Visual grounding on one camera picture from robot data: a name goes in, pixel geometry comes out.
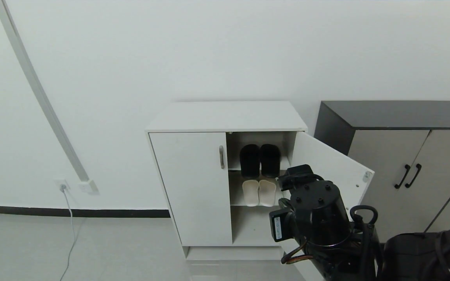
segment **label sticker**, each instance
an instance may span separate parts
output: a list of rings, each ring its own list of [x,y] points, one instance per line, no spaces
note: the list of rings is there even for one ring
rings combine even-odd
[[[280,228],[280,217],[274,217],[273,225],[275,227],[275,239],[282,239],[282,229]]]

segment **black bag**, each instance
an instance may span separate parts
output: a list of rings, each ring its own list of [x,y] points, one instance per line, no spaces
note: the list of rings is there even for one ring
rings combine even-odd
[[[391,238],[380,276],[383,281],[450,281],[450,230]]]

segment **handle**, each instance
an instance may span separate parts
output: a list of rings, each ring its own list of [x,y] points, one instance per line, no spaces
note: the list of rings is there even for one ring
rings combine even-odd
[[[400,188],[400,186],[401,186],[402,183],[404,182],[404,180],[405,180],[407,174],[409,174],[409,171],[411,170],[411,166],[409,166],[408,164],[405,164],[404,167],[405,167],[405,174],[404,174],[404,177],[402,178],[402,180],[400,181],[400,183],[399,183],[398,185],[397,185],[397,184],[394,185],[396,189],[399,189],[399,188]]]
[[[414,178],[412,178],[412,180],[411,180],[411,182],[410,183],[406,183],[404,186],[405,186],[405,188],[409,188],[409,187],[411,187],[411,185],[414,183],[414,180],[416,180],[416,177],[418,176],[418,174],[420,173],[420,171],[421,171],[421,164],[416,164],[416,168],[418,169],[417,171],[416,171],[416,174],[414,175]]]
[[[223,146],[220,146],[220,165],[222,169],[225,169],[225,163],[223,162]]]

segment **white slipper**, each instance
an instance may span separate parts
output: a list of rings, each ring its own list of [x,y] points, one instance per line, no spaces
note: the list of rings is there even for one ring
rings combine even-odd
[[[258,185],[257,180],[245,180],[243,182],[243,193],[246,206],[253,207],[258,205]]]
[[[275,205],[275,191],[277,185],[268,180],[259,181],[259,204],[272,207]]]

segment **shoe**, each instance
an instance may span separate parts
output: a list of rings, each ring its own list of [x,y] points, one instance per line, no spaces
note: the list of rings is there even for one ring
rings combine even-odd
[[[260,148],[261,174],[267,178],[277,178],[280,173],[280,150],[273,144]]]
[[[272,207],[275,205],[275,191],[277,185],[268,180],[259,181],[259,204],[262,206]]]
[[[258,205],[258,186],[259,183],[257,180],[245,180],[243,182],[243,194],[246,206],[253,207]]]
[[[248,144],[239,153],[241,162],[241,176],[248,180],[259,177],[259,147],[256,144]]]

